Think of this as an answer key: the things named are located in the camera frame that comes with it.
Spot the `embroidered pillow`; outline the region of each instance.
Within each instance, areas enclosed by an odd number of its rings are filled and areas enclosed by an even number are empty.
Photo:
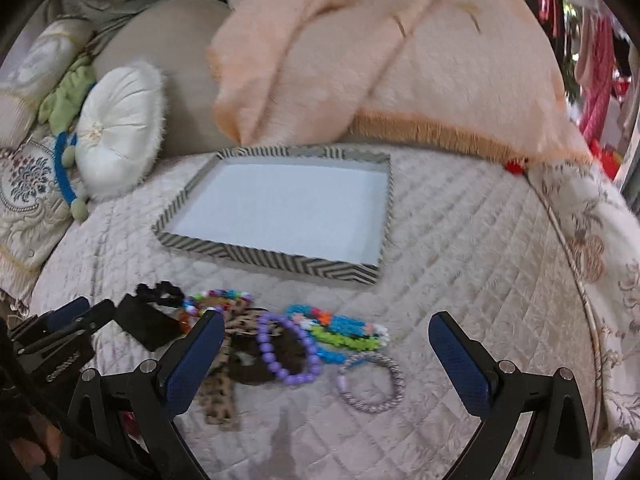
[[[0,159],[0,289],[25,304],[72,221],[56,185],[54,144],[52,136],[29,140]]]
[[[51,23],[22,62],[0,82],[0,148],[15,150],[26,138],[40,104],[93,34],[85,20]]]

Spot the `green beaded bracelet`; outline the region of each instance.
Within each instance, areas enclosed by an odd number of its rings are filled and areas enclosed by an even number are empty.
[[[359,352],[373,351],[380,348],[380,342],[375,337],[348,337],[341,334],[333,334],[319,325],[311,327],[309,332],[316,341],[333,346],[344,346]]]

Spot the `white tray bottom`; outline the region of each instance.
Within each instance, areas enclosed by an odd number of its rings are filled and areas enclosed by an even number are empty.
[[[167,232],[354,264],[378,263],[388,173],[370,162],[230,157],[192,191]]]

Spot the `pink blanket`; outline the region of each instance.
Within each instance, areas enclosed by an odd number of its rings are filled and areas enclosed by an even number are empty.
[[[245,0],[207,54],[243,145],[365,136],[497,162],[591,160],[522,0]]]

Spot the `blue gripper pad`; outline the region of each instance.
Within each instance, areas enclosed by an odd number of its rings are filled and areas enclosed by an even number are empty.
[[[210,313],[211,317],[207,312],[206,317],[198,320],[192,332],[198,330],[199,333],[196,334],[195,339],[166,379],[164,410],[169,420],[173,420],[174,416],[187,411],[224,341],[225,322],[223,317],[212,310]],[[198,327],[200,323],[205,323],[201,331]],[[174,344],[185,342],[185,340],[178,340]]]
[[[75,298],[71,303],[67,303],[65,306],[61,306],[59,309],[49,312],[47,315],[47,330],[50,332],[57,332],[72,321],[81,317],[82,314],[85,314],[89,310],[89,308],[91,308],[91,305],[89,305],[87,298],[82,296],[80,298]]]
[[[484,418],[491,409],[489,383],[456,335],[437,314],[429,322],[429,342],[466,410],[471,415]]]

